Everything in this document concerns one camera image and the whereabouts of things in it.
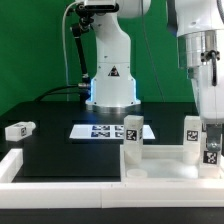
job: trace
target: black cable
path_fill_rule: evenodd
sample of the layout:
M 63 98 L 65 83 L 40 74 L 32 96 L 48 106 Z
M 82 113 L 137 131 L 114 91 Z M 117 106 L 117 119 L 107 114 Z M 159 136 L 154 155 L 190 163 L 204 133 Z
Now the black cable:
M 211 58 L 212 58 L 212 85 L 217 86 L 217 64 L 216 64 L 216 53 L 212 52 L 211 53 Z
M 53 89 L 48 90 L 47 92 L 43 93 L 42 95 L 38 96 L 34 101 L 41 101 L 45 96 L 50 95 L 53 92 L 63 90 L 63 89 L 71 89 L 71 88 L 78 88 L 78 85 L 75 84 L 75 85 L 70 85 L 70 86 L 60 86 L 60 87 L 53 88 Z
M 146 49 L 147 49 L 147 52 L 148 52 L 148 55 L 149 55 L 149 60 L 150 60 L 151 65 L 152 65 L 153 75 L 154 75 L 154 78 L 156 80 L 156 84 L 157 84 L 157 87 L 159 89 L 160 96 L 162 98 L 162 101 L 165 102 L 164 94 L 163 94 L 163 91 L 162 91 L 162 88 L 161 88 L 161 85 L 160 85 L 160 82 L 159 82 L 159 78 L 158 78 L 158 73 L 156 71 L 156 66 L 155 66 L 155 63 L 154 63 L 154 60 L 153 60 L 153 57 L 152 57 L 152 53 L 151 53 L 151 49 L 150 49 L 150 45 L 149 45 L 149 40 L 148 40 L 148 37 L 147 37 L 147 34 L 146 34 L 143 4 L 144 4 L 144 0 L 141 1 L 141 7 L 142 7 L 141 10 L 142 10 L 142 28 L 143 28 L 143 35 L 144 35 L 145 43 L 146 43 Z
M 224 23 L 224 11 L 222 7 L 222 0 L 217 0 L 217 6 L 218 6 L 218 10 L 219 10 L 219 14 L 222 19 L 222 22 Z
M 52 96 L 52 95 L 68 95 L 68 94 L 81 94 L 80 92 L 59 92 L 59 93 L 48 93 L 44 96 L 42 96 L 41 98 L 39 99 L 35 99 L 36 102 L 40 102 L 43 98 L 45 98 L 46 96 Z

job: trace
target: white paper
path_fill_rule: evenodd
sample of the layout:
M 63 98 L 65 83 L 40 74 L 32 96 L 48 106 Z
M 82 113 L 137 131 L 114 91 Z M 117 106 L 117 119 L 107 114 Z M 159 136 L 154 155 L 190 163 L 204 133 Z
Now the white paper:
M 71 139 L 123 139 L 123 125 L 74 125 Z M 149 125 L 143 126 L 143 139 L 155 139 Z

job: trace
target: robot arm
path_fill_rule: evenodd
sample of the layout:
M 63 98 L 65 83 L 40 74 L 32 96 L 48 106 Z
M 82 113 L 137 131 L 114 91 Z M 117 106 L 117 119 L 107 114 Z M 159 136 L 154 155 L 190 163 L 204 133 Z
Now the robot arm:
M 117 17 L 134 18 L 146 13 L 151 0 L 85 0 L 77 6 L 80 30 L 89 24 L 96 35 L 97 73 L 91 81 L 87 108 L 101 112 L 126 112 L 140 104 L 130 73 L 131 40 Z
M 167 0 L 168 28 L 178 38 L 179 67 L 187 68 L 191 78 L 210 151 L 221 149 L 224 123 L 224 24 L 217 2 Z

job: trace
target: green screen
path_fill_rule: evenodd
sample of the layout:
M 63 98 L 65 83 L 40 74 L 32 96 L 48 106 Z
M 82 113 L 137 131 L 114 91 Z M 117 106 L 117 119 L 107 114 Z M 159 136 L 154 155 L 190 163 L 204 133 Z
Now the green screen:
M 69 0 L 0 1 L 0 114 L 17 103 L 32 101 L 43 92 L 65 85 L 61 24 Z M 81 81 L 75 42 L 69 27 L 78 21 L 66 20 L 66 43 L 70 83 Z M 137 81 L 137 97 L 160 102 L 161 96 L 146 50 L 141 18 L 119 20 L 132 39 L 131 73 Z M 166 1 L 152 0 L 145 24 L 152 58 L 166 102 L 192 102 L 191 83 L 178 69 L 176 38 L 166 29 Z M 82 37 L 88 71 L 96 72 L 94 32 Z M 49 96 L 45 100 L 66 100 Z

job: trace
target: black table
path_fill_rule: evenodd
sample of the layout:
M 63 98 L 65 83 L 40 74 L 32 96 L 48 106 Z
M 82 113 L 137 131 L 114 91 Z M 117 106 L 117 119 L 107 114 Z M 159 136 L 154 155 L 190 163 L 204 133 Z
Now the black table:
M 194 103 L 144 103 L 128 114 L 143 115 L 156 136 L 144 144 L 182 144 L 186 115 Z M 1 158 L 12 147 L 24 150 L 24 165 L 14 182 L 120 181 L 122 140 L 71 140 L 74 124 L 123 124 L 128 114 L 86 111 L 78 102 L 24 102 L 0 117 Z M 18 143 L 4 140 L 4 128 L 34 121 L 33 136 Z M 0 210 L 0 223 L 223 223 L 223 208 L 120 208 Z

